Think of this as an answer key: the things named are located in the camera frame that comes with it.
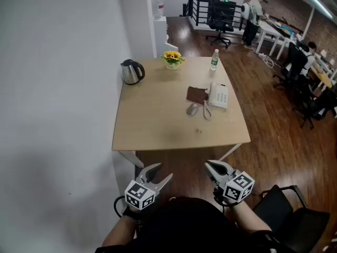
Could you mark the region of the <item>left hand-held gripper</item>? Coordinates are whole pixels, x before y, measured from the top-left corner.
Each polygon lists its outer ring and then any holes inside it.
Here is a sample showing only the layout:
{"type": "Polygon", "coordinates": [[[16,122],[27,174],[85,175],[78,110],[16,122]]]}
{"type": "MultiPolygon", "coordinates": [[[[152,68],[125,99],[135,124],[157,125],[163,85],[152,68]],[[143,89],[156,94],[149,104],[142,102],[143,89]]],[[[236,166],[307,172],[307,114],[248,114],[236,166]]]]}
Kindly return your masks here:
{"type": "Polygon", "coordinates": [[[128,205],[137,210],[143,210],[154,203],[160,191],[173,178],[171,173],[155,186],[153,180],[161,167],[161,163],[147,166],[140,171],[137,178],[129,183],[124,191],[125,201],[128,205]]]}

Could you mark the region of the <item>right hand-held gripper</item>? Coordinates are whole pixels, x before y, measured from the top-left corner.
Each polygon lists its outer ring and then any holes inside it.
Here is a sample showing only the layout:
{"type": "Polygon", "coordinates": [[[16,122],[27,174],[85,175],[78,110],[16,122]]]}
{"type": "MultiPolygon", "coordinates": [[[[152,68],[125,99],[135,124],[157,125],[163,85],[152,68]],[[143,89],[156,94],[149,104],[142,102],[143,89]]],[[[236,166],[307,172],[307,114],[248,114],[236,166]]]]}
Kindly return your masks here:
{"type": "Polygon", "coordinates": [[[214,199],[217,203],[240,203],[254,187],[255,180],[251,176],[244,171],[234,170],[226,162],[207,160],[205,167],[210,179],[217,183],[214,189],[214,199]]]}

